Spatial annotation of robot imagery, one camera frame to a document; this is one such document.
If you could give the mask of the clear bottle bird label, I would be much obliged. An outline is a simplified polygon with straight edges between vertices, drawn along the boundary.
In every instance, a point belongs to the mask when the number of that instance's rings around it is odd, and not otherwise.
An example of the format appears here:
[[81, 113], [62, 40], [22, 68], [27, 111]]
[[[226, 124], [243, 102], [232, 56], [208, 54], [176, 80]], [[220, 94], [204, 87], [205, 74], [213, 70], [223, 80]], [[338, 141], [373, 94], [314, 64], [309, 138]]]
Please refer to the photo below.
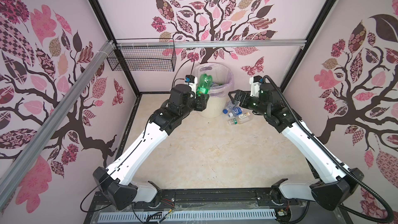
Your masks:
[[233, 126], [237, 124], [244, 124], [249, 122], [253, 118], [252, 114], [249, 112], [242, 113], [236, 117], [228, 120], [228, 125]]

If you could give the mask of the green bottle yellow cap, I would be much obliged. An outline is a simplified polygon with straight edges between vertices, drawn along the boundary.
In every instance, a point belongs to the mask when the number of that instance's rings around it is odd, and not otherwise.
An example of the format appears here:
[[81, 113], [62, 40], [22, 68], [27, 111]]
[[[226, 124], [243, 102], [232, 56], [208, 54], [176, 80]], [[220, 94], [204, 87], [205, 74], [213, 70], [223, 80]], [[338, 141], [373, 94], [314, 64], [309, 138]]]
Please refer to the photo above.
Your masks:
[[202, 74], [199, 77], [199, 84], [197, 86], [197, 95], [208, 94], [213, 83], [213, 78], [211, 75]]

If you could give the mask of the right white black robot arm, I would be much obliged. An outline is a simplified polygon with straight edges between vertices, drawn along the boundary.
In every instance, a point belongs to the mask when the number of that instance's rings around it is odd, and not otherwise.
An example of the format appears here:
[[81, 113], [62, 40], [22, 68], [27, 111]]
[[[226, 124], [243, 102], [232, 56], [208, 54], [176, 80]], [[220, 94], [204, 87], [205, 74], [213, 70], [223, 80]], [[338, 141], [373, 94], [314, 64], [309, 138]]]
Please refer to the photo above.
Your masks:
[[228, 96], [233, 103], [263, 116], [268, 124], [297, 147], [318, 174], [317, 179], [304, 182], [280, 180], [273, 185], [276, 197], [314, 201], [324, 209], [335, 210], [358, 186], [348, 174], [352, 172], [362, 180], [363, 173], [357, 168], [350, 169], [331, 154], [288, 106], [278, 87], [271, 83], [256, 83], [254, 89], [255, 93], [235, 90]]

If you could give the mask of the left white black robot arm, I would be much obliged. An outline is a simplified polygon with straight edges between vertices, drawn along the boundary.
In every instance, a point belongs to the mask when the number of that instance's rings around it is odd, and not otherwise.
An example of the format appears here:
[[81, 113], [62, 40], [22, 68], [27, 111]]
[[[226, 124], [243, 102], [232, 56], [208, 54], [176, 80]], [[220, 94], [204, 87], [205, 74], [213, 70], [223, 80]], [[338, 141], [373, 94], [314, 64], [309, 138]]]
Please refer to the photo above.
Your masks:
[[209, 94], [194, 93], [191, 86], [179, 84], [170, 97], [148, 118], [143, 132], [118, 159], [108, 167], [93, 172], [96, 188], [118, 210], [132, 203], [157, 205], [161, 189], [152, 182], [134, 182], [133, 177], [153, 150], [182, 124], [192, 111], [202, 112], [207, 107]]

